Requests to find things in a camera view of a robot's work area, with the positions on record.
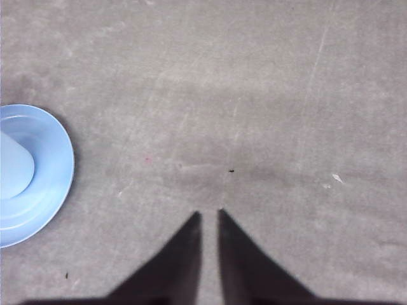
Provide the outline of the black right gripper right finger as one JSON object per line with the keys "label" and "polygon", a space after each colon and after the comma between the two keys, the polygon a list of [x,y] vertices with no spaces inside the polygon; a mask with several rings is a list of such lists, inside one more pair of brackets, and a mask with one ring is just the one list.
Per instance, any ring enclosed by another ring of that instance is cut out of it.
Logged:
{"label": "black right gripper right finger", "polygon": [[217,213],[218,254],[225,304],[392,304],[321,297],[267,256],[225,210]]}

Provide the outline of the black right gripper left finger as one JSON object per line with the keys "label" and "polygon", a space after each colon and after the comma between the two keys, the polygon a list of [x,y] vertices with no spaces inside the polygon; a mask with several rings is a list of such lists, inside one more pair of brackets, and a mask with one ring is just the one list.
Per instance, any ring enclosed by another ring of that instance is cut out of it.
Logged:
{"label": "black right gripper left finger", "polygon": [[195,304],[202,260],[202,215],[194,212],[163,248],[104,297],[34,299],[24,304]]}

